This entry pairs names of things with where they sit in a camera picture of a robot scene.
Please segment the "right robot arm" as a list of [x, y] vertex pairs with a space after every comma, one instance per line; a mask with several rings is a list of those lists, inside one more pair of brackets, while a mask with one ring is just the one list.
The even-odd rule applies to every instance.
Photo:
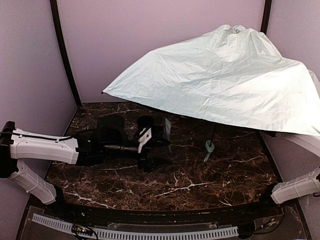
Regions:
[[[279, 132], [278, 138], [290, 141], [309, 152], [320, 155], [320, 138], [313, 135]], [[271, 191], [271, 199], [278, 205], [286, 201], [320, 192], [320, 168], [286, 182], [277, 183]]]

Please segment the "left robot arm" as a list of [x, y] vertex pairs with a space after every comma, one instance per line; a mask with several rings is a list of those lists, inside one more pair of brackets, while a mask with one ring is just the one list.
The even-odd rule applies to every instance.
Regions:
[[137, 119], [133, 139], [125, 132], [125, 119], [117, 114], [98, 119], [96, 128], [82, 130], [71, 136], [52, 136], [30, 133], [7, 121], [0, 132], [0, 177], [9, 179], [47, 206], [64, 203], [63, 191], [31, 170], [24, 159], [48, 160], [70, 165], [90, 167], [108, 159], [136, 159], [144, 172], [170, 163], [169, 160], [149, 156], [153, 148], [168, 147], [165, 130], [156, 125], [151, 116]]

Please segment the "mint green folding umbrella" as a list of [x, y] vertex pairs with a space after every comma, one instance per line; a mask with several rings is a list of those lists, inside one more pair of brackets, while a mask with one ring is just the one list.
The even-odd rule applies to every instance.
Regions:
[[275, 132], [319, 155], [320, 85], [264, 33], [222, 25], [149, 51], [104, 90], [177, 115]]

